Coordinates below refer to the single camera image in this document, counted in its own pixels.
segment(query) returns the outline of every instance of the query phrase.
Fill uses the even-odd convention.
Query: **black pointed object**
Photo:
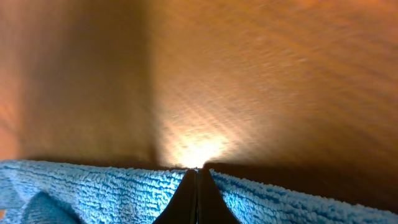
[[[165,210],[154,223],[194,224],[197,222],[197,173],[188,170]]]
[[[198,173],[198,224],[233,223],[238,220],[226,206],[210,171]]]

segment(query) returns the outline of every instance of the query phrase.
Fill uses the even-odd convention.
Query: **towel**
[[[1,161],[0,223],[152,223],[185,170]],[[398,215],[211,171],[241,223],[398,223]]]

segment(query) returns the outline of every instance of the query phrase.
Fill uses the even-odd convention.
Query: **brown wood surface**
[[[398,4],[0,0],[0,159],[202,166],[398,212]]]

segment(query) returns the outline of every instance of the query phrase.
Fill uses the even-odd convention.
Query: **blue towel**
[[[0,223],[152,223],[185,171],[0,162]],[[211,171],[241,223],[398,223],[398,215]]]

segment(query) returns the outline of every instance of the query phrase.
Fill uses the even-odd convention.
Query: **wood grain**
[[[398,212],[394,1],[0,1],[0,158],[202,166]]]

